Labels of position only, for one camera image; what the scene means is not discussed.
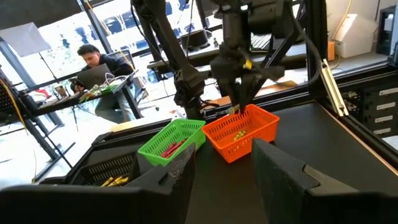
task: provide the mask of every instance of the green basket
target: green basket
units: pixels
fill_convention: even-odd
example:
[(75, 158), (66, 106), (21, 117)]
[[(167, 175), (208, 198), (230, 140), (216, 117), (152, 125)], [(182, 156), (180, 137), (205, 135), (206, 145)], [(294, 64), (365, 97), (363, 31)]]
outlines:
[[(206, 136), (201, 130), (205, 123), (204, 121), (190, 119), (175, 119), (143, 145), (138, 153), (142, 154), (154, 166), (158, 164), (166, 166), (192, 143), (195, 143), (195, 150), (198, 150), (205, 143)], [(160, 156), (173, 142), (179, 143), (184, 139), (187, 140), (170, 158)]]

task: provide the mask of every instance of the man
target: man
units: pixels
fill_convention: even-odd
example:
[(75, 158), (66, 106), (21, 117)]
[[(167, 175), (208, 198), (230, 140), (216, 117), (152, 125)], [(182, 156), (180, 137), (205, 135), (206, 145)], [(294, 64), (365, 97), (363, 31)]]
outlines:
[[(81, 56), (87, 64), (83, 70), (87, 70), (105, 63), (115, 77), (121, 75), (130, 75), (133, 72), (132, 67), (125, 60), (100, 54), (98, 48), (91, 44), (82, 45), (78, 49), (77, 54)], [(73, 83), (71, 84), (70, 88), (75, 93), (84, 90), (83, 86)], [(120, 106), (122, 111), (121, 113), (114, 109), (117, 104)], [(118, 124), (135, 119), (129, 103), (122, 93), (118, 93), (117, 95), (107, 95), (100, 98), (95, 108), (95, 114)]]

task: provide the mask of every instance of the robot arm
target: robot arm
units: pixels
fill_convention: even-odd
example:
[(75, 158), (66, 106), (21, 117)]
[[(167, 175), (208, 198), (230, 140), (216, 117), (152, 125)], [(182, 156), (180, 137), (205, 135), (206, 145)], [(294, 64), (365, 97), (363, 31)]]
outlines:
[[(223, 20), (223, 43), (220, 54), (211, 63), (211, 74), (217, 79), (219, 86), (228, 93), (232, 104), (239, 105), (241, 113), (250, 103), (252, 88), (268, 78), (273, 81), (284, 75), (280, 67), (261, 68), (249, 60), (251, 33), (273, 34), (275, 37), (286, 37), (292, 30), (293, 23), (286, 12), (291, 10), (291, 0), (213, 0), (220, 6), (217, 16)], [(186, 58), (167, 17), (165, 0), (131, 0), (132, 6), (140, 18), (150, 21), (156, 36), (164, 46), (169, 66), (174, 66), (174, 84), (176, 94), (174, 101), (185, 108), (187, 117), (200, 119), (201, 101), (205, 79), (190, 65)]]

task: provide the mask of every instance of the plastic basket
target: plastic basket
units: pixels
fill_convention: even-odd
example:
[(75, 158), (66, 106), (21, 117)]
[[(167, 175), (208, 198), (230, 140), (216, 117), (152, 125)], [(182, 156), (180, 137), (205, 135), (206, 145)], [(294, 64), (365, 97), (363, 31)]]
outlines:
[[(163, 130), (157, 133), (151, 140), (143, 145), (138, 153), (142, 154), (152, 165), (158, 164), (166, 166), (171, 160), (179, 155), (192, 143), (195, 143), (195, 150), (205, 143), (206, 136), (201, 128), (205, 125), (204, 121), (190, 119), (175, 119)], [(181, 142), (187, 139), (170, 158), (160, 156), (173, 142)]]
[[(251, 152), (254, 138), (267, 142), (275, 140), (278, 122), (278, 116), (256, 105), (247, 105), (244, 114), (224, 116), (202, 130), (224, 159), (231, 163)], [(246, 131), (246, 135), (235, 140), (241, 131)]]
[(82, 167), (72, 178), (73, 185), (101, 186), (110, 177), (128, 176), (129, 182), (139, 177), (139, 165), (136, 152), (130, 152), (104, 162)]

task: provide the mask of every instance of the laptop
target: laptop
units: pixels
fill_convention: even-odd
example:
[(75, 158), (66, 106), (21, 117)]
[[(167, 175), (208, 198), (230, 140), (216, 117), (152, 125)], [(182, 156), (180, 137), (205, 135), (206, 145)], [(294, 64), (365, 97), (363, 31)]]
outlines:
[(91, 89), (94, 85), (102, 85), (105, 79), (105, 73), (111, 73), (106, 64), (81, 71), (77, 74), (77, 79), (86, 89)]

